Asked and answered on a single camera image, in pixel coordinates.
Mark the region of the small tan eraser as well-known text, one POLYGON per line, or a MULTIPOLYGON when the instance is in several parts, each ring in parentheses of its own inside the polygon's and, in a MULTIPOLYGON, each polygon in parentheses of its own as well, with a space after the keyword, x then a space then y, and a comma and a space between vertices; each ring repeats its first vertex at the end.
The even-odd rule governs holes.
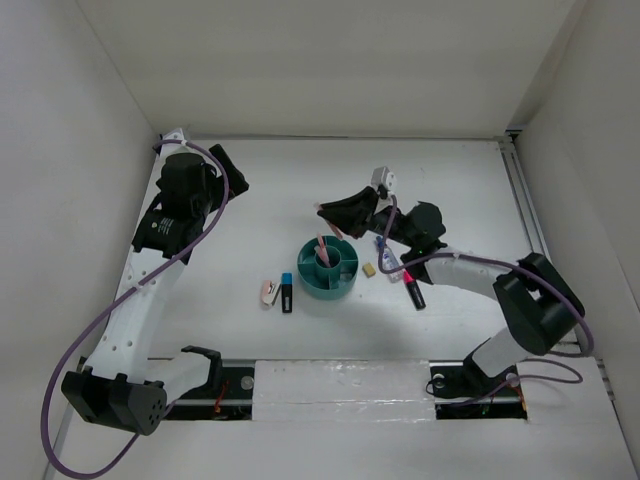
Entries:
POLYGON ((376 270, 371 263, 364 264, 362 269, 367 278, 371 278, 376 274, 376 270))

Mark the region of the small blue capped glue bottle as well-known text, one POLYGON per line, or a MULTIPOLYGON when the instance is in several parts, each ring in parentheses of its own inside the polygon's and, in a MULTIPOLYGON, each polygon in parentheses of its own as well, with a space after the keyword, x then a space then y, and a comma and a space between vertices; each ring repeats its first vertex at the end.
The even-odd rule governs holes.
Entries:
POLYGON ((381 236, 376 237, 376 246, 378 252, 382 255, 382 269, 384 271, 392 270, 392 273, 387 273, 388 279, 392 283, 397 283, 403 279, 403 273, 399 270, 399 262, 391 250, 391 248, 384 244, 381 236))

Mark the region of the pink mini stapler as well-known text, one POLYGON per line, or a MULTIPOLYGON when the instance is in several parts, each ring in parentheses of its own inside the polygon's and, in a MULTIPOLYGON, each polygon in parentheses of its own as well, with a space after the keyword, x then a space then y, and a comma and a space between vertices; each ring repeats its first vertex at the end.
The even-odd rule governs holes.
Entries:
POLYGON ((266 280, 262 284, 260 300, 265 309, 273 307, 279 297, 281 284, 271 280, 266 280))

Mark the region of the pink wooden pencil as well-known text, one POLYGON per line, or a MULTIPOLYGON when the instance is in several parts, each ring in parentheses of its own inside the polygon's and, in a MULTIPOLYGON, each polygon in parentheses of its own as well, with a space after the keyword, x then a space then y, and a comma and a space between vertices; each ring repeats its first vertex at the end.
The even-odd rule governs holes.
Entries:
MULTIPOLYGON (((313 204, 314 209, 316 210, 316 213, 319 214, 323 208, 322 206, 316 202, 313 204)), ((332 234, 339 240, 343 240, 344 236, 342 234, 342 232, 335 226, 333 225, 331 222, 327 221, 325 218, 323 218, 323 221, 325 222, 325 224, 327 225, 327 227, 331 230, 332 234)))

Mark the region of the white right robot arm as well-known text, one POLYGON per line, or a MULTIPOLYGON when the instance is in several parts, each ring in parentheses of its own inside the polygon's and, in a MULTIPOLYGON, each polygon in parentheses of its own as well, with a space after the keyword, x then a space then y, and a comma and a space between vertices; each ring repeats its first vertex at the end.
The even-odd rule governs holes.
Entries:
POLYGON ((225 147, 247 192, 226 208, 203 260, 206 332, 231 357, 254 359, 460 360, 483 341, 493 354, 513 344, 493 288, 499 269, 462 259, 433 261, 436 282, 417 311, 384 276, 358 276, 339 300, 294 289, 289 314, 264 310, 261 280, 294 268, 312 236, 325 229, 318 201, 342 199, 389 167, 404 207, 422 201, 443 214, 445 241, 485 256, 528 252, 491 142, 250 140, 225 147))

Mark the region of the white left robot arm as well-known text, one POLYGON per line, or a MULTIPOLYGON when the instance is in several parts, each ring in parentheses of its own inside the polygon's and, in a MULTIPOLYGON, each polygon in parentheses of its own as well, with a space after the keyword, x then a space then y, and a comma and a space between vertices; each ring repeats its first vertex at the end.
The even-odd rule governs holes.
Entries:
POLYGON ((124 286, 134 293, 110 313, 82 369, 64 376, 63 395, 88 423, 148 436, 184 394, 195 390, 208 397, 222 387, 222 359, 215 350, 189 345, 161 366, 148 360, 170 290, 189 262, 189 245, 224 199, 249 188, 221 145, 209 152, 217 165, 185 149, 167 156, 124 272, 124 286))

